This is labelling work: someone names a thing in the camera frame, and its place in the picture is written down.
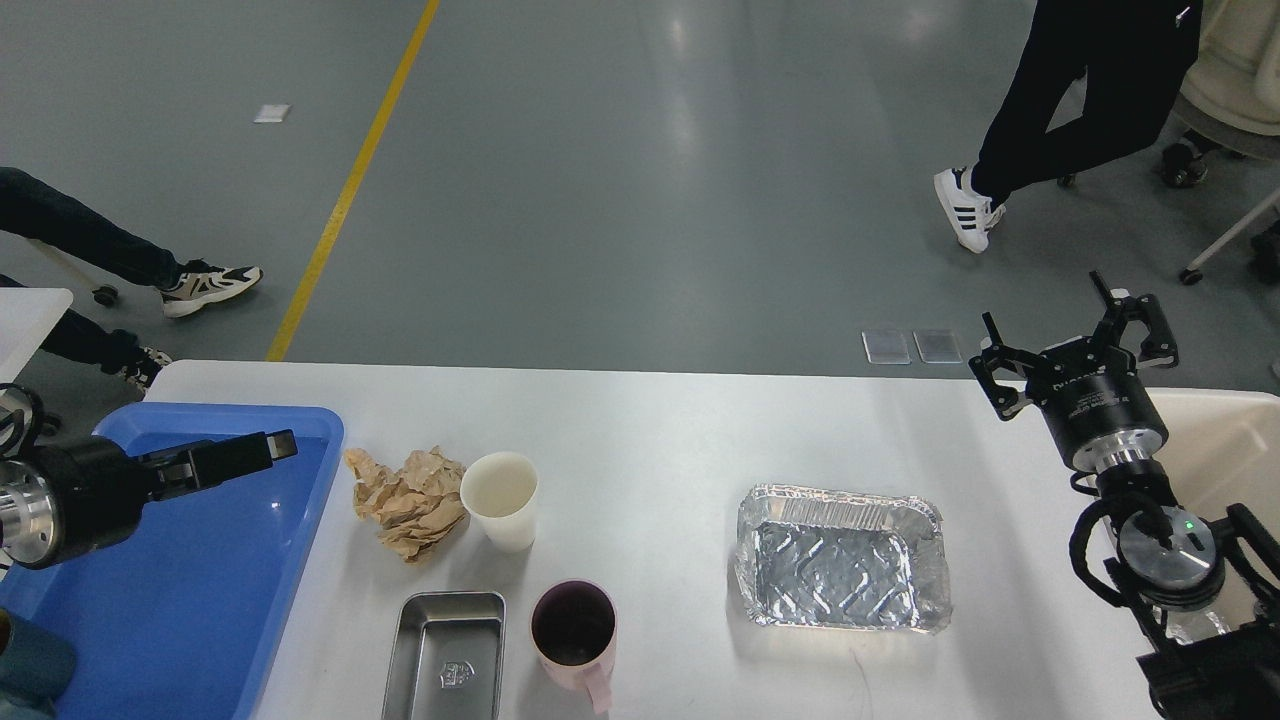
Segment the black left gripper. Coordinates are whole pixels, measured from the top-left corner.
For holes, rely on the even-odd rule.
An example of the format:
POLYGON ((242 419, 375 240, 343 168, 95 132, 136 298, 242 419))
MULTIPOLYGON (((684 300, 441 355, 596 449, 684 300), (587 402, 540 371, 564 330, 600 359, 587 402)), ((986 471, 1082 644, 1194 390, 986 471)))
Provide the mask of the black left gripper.
POLYGON ((20 565, 40 570, 127 541, 142 507, 211 489, 296 456, 292 430, 201 439, 129 457, 104 437, 36 445, 20 479, 36 493, 20 530, 20 565))

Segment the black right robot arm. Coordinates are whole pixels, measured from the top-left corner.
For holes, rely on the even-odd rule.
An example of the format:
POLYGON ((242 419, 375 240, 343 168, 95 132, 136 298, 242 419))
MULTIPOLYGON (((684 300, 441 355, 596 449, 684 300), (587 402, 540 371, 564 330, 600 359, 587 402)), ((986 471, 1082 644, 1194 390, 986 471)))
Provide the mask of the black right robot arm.
POLYGON ((1164 719, 1275 719, 1277 539, 1244 505, 1207 520, 1175 496, 1157 452, 1169 441, 1139 372, 1179 348, 1152 293, 1091 281, 1103 315, 1089 334, 1038 352, 1007 345, 989 313, 968 365, 997 416, 1037 407, 1074 491, 1076 578, 1128 610, 1149 642, 1137 662, 1164 719))

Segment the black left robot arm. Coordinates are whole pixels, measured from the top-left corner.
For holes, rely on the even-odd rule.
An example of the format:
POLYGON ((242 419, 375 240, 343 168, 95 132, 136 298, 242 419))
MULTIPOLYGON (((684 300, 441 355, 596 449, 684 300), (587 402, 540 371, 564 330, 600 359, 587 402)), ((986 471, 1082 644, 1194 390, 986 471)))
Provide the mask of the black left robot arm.
POLYGON ((140 456, 101 436, 41 442, 59 429, 32 389, 3 388, 3 551, 40 570, 129 539, 143 509, 293 457, 292 430, 200 439, 140 456))

